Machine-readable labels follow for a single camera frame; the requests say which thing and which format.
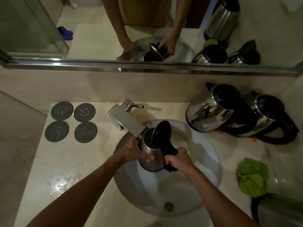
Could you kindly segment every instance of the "green cloth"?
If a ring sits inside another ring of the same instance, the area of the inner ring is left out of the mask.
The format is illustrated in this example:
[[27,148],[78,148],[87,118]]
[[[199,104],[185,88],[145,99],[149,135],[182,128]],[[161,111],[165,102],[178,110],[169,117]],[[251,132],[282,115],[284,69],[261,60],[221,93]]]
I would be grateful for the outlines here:
[[267,165],[249,158],[239,163],[236,171],[240,190],[253,198],[266,194]]
[[208,45],[212,45],[212,44],[218,44],[218,41],[217,41],[216,39],[209,39],[209,40],[207,40],[207,41],[204,43],[204,45],[203,45],[203,49],[204,49],[205,47],[207,47]]

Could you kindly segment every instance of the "black kettle handle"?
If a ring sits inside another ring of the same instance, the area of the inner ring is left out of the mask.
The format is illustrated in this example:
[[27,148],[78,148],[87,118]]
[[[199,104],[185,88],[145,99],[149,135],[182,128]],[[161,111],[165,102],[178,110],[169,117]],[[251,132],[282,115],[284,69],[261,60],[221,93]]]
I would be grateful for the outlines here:
[[[230,127],[231,123],[234,123],[238,119],[242,118],[244,126],[241,127]],[[220,130],[233,135],[240,135],[250,132],[257,125],[257,117],[251,107],[241,100],[238,104],[238,108],[235,109],[233,114],[225,122],[226,126],[221,127]]]
[[[279,127],[284,133],[283,137],[273,138],[273,137],[265,136],[265,134],[270,133]],[[279,116],[278,120],[274,121],[271,125],[263,129],[262,131],[258,132],[254,136],[257,139],[264,141],[266,143],[275,144],[275,145],[284,145],[293,141],[297,137],[298,132],[299,129],[297,128],[297,126],[294,124],[294,122],[289,117],[289,115],[286,112],[284,112]]]
[[[167,143],[165,145],[165,147],[161,148],[161,152],[163,154],[163,156],[165,155],[177,155],[178,151],[176,150],[176,148],[174,148],[174,146],[171,143]],[[178,171],[178,169],[174,168],[171,164],[165,164],[164,168],[168,171]]]

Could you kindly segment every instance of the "marble countertop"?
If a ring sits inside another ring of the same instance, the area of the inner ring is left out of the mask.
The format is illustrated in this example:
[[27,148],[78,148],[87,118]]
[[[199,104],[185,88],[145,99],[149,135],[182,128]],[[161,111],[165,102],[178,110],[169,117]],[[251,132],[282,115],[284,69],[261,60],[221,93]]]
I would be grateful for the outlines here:
[[[82,102],[73,102],[76,108]],[[127,133],[112,123],[107,111],[115,103],[91,102],[96,115],[91,120],[97,125],[98,133],[89,143],[79,143],[74,138],[74,130],[80,124],[73,116],[65,121],[69,133],[57,143],[47,141],[45,128],[54,121],[48,114],[43,134],[36,152],[28,182],[17,214],[15,227],[27,225],[41,210],[58,198],[71,186],[98,168],[115,150],[119,140]],[[133,109],[131,114],[140,122],[154,119],[174,119],[185,121],[188,103],[142,103],[144,109]],[[253,158],[267,164],[269,168],[268,192],[278,193],[269,156],[261,141],[250,138],[236,138],[226,133],[205,133],[217,152],[222,166],[222,179],[218,188],[245,213],[251,216],[251,198],[238,187],[235,170],[244,157]],[[139,210],[129,203],[118,190],[112,179],[97,202],[85,226],[171,226],[176,218],[161,218]],[[206,226],[212,226],[209,220]]]

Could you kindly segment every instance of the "chrome faucet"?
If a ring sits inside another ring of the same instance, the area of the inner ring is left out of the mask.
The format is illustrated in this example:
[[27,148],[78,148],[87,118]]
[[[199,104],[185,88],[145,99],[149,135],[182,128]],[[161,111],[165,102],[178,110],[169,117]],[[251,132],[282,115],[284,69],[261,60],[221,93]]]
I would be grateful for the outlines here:
[[126,99],[121,106],[116,104],[107,113],[119,130],[126,128],[130,133],[138,137],[145,130],[145,126],[129,114],[133,107],[144,108],[142,104],[136,104],[130,99]]

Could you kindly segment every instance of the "sink drain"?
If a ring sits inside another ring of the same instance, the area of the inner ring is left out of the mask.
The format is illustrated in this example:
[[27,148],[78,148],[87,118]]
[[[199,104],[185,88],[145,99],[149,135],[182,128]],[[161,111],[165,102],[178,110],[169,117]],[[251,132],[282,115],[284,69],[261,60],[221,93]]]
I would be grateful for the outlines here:
[[166,202],[164,204],[164,209],[167,211],[167,212],[171,212],[174,210],[174,205],[171,203],[171,202]]

